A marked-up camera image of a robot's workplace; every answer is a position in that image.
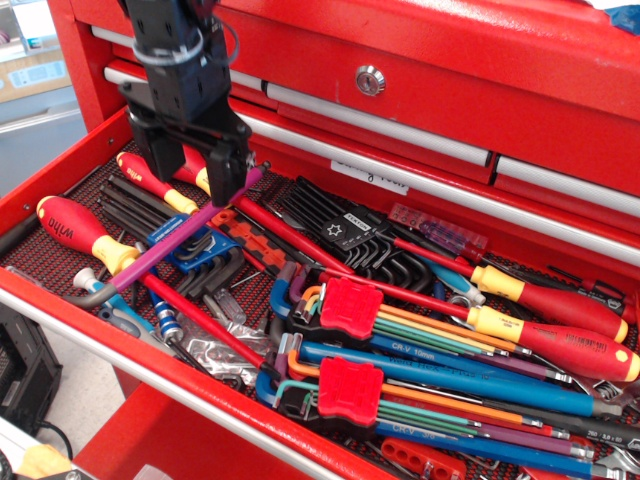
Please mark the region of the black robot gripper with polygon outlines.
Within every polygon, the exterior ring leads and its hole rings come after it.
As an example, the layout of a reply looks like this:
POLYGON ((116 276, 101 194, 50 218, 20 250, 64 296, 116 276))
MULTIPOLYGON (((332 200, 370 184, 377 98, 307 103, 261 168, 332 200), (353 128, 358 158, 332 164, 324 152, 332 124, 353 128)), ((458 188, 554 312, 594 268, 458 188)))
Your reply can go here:
POLYGON ((123 1, 133 53, 147 81, 120 88, 133 137, 149 170, 166 182, 184 164, 183 147, 207 162, 210 195, 224 206, 255 165, 251 130, 229 105, 230 65, 213 1, 123 1))

